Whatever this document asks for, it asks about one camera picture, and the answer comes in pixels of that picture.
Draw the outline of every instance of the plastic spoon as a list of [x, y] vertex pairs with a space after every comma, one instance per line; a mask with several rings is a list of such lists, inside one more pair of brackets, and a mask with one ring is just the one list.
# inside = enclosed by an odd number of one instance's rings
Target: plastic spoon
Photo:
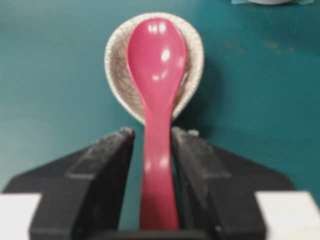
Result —
[[165, 18], [149, 18], [133, 31], [126, 60], [144, 108], [141, 229], [178, 229], [170, 161], [173, 103], [186, 66], [185, 41]]

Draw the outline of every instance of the white bowl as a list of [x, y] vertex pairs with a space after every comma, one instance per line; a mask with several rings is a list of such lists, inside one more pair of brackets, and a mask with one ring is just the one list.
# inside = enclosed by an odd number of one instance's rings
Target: white bowl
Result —
[[144, 109], [126, 62], [126, 50], [131, 33], [142, 21], [149, 18], [165, 18], [173, 22], [181, 32], [187, 48], [185, 74], [179, 87], [172, 112], [174, 120], [195, 94], [205, 64], [204, 47], [200, 35], [190, 23], [164, 12], [151, 12], [135, 16], [121, 24], [109, 38], [104, 53], [104, 68], [110, 88], [122, 106], [140, 123], [145, 124]]

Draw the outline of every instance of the green surface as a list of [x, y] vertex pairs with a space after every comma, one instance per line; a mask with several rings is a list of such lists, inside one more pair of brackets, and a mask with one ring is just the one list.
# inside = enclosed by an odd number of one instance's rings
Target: green surface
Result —
[[189, 21], [205, 48], [202, 82], [174, 125], [288, 174], [320, 204], [320, 2], [1, 0], [0, 189], [13, 175], [131, 126], [121, 229], [136, 229], [143, 127], [104, 72], [113, 30], [145, 12]]

